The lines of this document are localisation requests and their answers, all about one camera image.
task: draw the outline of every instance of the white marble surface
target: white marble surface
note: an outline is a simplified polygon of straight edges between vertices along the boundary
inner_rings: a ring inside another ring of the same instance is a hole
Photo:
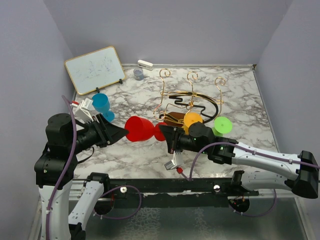
[[[108,96],[110,109],[115,113],[113,124],[124,127],[131,116],[147,118],[154,124],[158,121],[153,117],[153,109],[159,104],[162,81],[159,78],[160,68],[144,71],[144,80],[137,81],[133,76],[133,68],[125,67],[127,79],[123,84],[113,84],[100,92]],[[274,137],[269,125],[267,114],[257,87],[253,71],[249,68],[170,68],[171,77],[166,79],[166,91],[191,91],[186,80],[189,71],[198,73],[198,80],[193,81],[194,91],[211,97],[219,97],[214,85],[216,77],[224,77],[227,82],[221,86],[223,100],[221,116],[229,118],[233,129],[225,137],[234,138],[257,148],[277,151]],[[86,96],[76,96],[80,101]],[[214,108],[208,109],[213,114]],[[206,124],[213,126],[213,121]],[[78,154],[84,159],[91,152]],[[189,175],[195,152],[184,151],[184,173]],[[91,172],[108,173],[111,178],[180,178],[175,171],[167,171],[164,164],[171,159],[167,153],[166,142],[159,142],[154,137],[144,142],[130,142],[125,137],[112,146],[96,148],[94,155],[86,162],[79,164],[75,177],[86,178]],[[237,165],[219,165],[201,155],[195,165],[193,176],[199,177],[230,177],[235,170],[254,171],[255,168]]]

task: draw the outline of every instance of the white knob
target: white knob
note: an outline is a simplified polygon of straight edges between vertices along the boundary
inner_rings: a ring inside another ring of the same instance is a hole
[[[122,192],[123,194],[125,194],[127,192],[127,188],[125,186],[120,188],[120,192]]]

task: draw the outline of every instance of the silver bolt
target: silver bolt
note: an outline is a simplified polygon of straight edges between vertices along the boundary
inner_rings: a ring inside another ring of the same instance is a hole
[[[214,186],[213,186],[213,190],[214,190],[216,193],[220,192],[220,186],[219,186],[219,185],[214,185]]]

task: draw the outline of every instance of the whiteboard frame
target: whiteboard frame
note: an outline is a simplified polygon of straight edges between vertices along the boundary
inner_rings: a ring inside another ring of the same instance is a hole
[[[114,50],[114,52],[115,52],[115,55],[116,55],[116,57],[118,58],[118,61],[119,61],[119,63],[120,63],[120,66],[121,66],[122,71],[123,71],[123,74],[124,74],[124,78],[122,78],[121,80],[123,81],[123,80],[125,80],[125,79],[127,78],[126,73],[125,73],[125,70],[124,70],[124,67],[122,66],[122,64],[121,64],[121,62],[120,62],[120,59],[119,59],[119,57],[118,57],[117,51],[116,51],[116,49],[115,49],[114,46],[107,46],[107,47],[105,47],[105,48],[101,48],[101,49],[96,50],[96,51],[92,51],[92,52],[89,52],[89,53],[86,53],[86,54],[83,54],[83,55],[80,55],[80,56],[76,56],[76,57],[70,58],[70,59],[64,61],[64,66],[65,66],[66,71],[67,71],[68,74],[69,74],[69,77],[70,77],[70,79],[71,79],[71,81],[72,81],[72,84],[73,84],[73,86],[74,86],[74,89],[75,89],[75,91],[76,91],[76,93],[77,93],[78,95],[83,96],[83,95],[86,95],[86,94],[89,94],[89,93],[92,93],[92,92],[96,91],[96,89],[90,90],[90,91],[85,92],[85,93],[79,93],[78,90],[77,90],[76,84],[75,84],[74,80],[72,79],[72,76],[71,76],[71,74],[70,74],[70,72],[69,72],[69,70],[68,70],[67,62],[69,62],[69,61],[71,61],[71,60],[74,60],[74,59],[77,59],[77,58],[81,58],[81,57],[86,56],[86,55],[89,55],[89,54],[93,54],[93,53],[95,53],[95,52],[99,52],[99,51],[101,51],[101,50],[108,49],[108,48],[113,48],[113,50]],[[116,83],[119,83],[119,82],[120,82],[120,80],[115,81],[115,82],[112,82],[112,83],[109,83],[109,84],[104,85],[104,86],[101,86],[101,87],[98,87],[98,89],[103,89],[103,88],[105,88],[105,87],[107,87],[107,86],[109,86],[109,85],[111,85],[111,84],[116,84]]]

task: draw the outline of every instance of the whiteboard eraser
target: whiteboard eraser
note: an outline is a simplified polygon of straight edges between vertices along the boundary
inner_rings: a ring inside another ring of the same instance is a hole
[[[138,67],[142,69],[152,70],[154,69],[154,65],[151,62],[138,60]]]

